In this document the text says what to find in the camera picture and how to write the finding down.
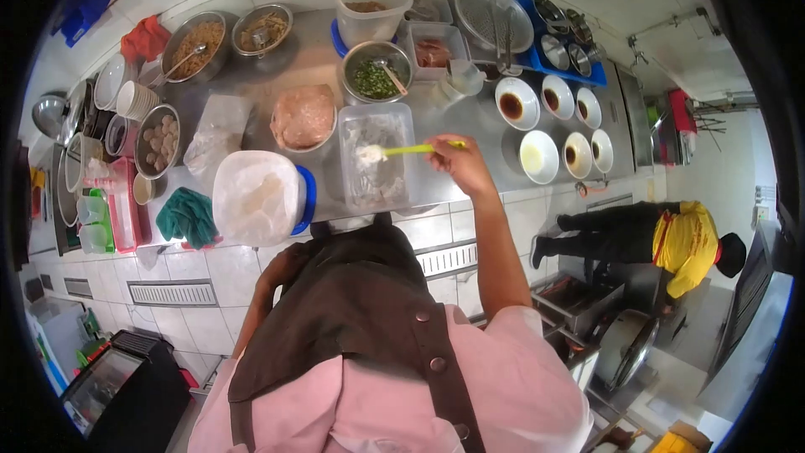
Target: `ground meat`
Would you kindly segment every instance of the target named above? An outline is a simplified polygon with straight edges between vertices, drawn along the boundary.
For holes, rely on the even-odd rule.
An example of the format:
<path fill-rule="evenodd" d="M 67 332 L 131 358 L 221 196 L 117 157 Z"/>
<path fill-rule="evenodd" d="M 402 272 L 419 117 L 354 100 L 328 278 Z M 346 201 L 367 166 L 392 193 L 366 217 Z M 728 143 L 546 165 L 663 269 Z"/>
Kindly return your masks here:
<path fill-rule="evenodd" d="M 329 136 L 333 120 L 335 105 L 330 86 L 296 86 L 279 95 L 270 127 L 280 147 L 308 148 Z"/>
<path fill-rule="evenodd" d="M 388 7 L 385 5 L 370 0 L 369 2 L 347 2 L 348 8 L 352 9 L 355 13 L 377 13 L 377 11 L 386 11 Z"/>
<path fill-rule="evenodd" d="M 439 39 L 423 39 L 416 43 L 416 62 L 419 66 L 444 68 L 450 59 L 450 50 Z"/>

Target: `metal strainer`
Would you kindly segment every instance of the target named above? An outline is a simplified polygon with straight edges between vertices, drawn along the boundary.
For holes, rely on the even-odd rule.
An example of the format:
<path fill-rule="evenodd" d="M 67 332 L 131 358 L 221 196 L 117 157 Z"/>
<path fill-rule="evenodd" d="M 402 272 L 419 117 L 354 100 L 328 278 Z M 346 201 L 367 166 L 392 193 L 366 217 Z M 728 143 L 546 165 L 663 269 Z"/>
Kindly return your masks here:
<path fill-rule="evenodd" d="M 494 15 L 494 24 L 489 15 L 489 5 L 500 11 Z M 534 26 L 531 25 L 526 10 L 516 0 L 456 0 L 459 25 L 468 34 L 468 40 L 472 44 L 486 51 L 498 48 L 495 26 L 498 27 L 500 35 L 505 35 L 506 15 L 503 12 L 507 12 L 509 8 L 514 10 L 509 29 L 511 52 L 522 53 L 534 43 Z M 500 39 L 500 46 L 504 44 L 505 39 Z"/>

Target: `worker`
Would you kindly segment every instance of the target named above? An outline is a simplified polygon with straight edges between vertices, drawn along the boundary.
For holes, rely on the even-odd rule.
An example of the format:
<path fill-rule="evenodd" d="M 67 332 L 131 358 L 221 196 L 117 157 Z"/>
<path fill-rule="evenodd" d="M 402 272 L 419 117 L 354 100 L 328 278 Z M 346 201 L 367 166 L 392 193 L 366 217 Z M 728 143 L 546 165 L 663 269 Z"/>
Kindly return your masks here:
<path fill-rule="evenodd" d="M 647 203 L 613 206 L 575 216 L 561 215 L 562 231 L 574 237 L 534 237 L 531 266 L 545 256 L 578 256 L 604 262 L 652 263 L 674 274 L 666 287 L 664 313 L 698 286 L 710 266 L 727 277 L 744 267 L 746 246 L 735 233 L 719 238 L 710 212 L 701 203 Z"/>
<path fill-rule="evenodd" d="M 542 336 L 478 145 L 429 142 L 426 160 L 473 202 L 486 329 L 434 301 L 387 213 L 337 235 L 313 227 L 313 240 L 279 253 L 257 280 L 189 451 L 582 448 L 589 403 Z"/>

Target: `hand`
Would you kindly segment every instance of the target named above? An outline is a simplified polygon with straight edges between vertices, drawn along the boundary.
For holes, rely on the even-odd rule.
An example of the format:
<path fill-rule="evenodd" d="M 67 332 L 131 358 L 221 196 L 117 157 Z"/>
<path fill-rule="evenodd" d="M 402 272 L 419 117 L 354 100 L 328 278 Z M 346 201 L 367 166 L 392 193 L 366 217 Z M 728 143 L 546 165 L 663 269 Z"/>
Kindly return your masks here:
<path fill-rule="evenodd" d="M 286 248 L 268 263 L 257 279 L 257 292 L 273 294 L 278 286 L 295 277 L 309 259 L 305 244 L 295 243 Z"/>
<path fill-rule="evenodd" d="M 464 141 L 467 146 L 453 147 L 447 141 Z M 473 201 L 485 196 L 498 197 L 498 188 L 489 175 L 478 143 L 471 136 L 444 133 L 432 136 L 425 143 L 432 145 L 436 151 L 425 154 L 425 161 L 430 162 L 434 170 L 450 174 L 464 194 Z"/>

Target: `white flour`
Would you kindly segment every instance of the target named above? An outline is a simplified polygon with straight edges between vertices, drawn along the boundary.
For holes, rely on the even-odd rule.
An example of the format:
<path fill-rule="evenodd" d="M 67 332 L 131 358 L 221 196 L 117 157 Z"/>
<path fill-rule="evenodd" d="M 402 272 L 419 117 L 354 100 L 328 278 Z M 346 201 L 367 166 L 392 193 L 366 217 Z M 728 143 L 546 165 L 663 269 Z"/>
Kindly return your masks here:
<path fill-rule="evenodd" d="M 358 148 L 366 151 L 367 146 L 404 146 L 402 123 L 391 116 L 372 116 L 371 119 L 348 121 L 345 128 L 348 133 L 345 146 L 348 157 L 352 158 L 354 172 L 347 196 L 352 198 L 355 205 L 367 209 L 404 201 L 408 191 L 403 176 L 403 155 L 397 154 L 388 158 L 388 161 L 377 162 L 368 161 L 366 154 L 358 154 Z"/>

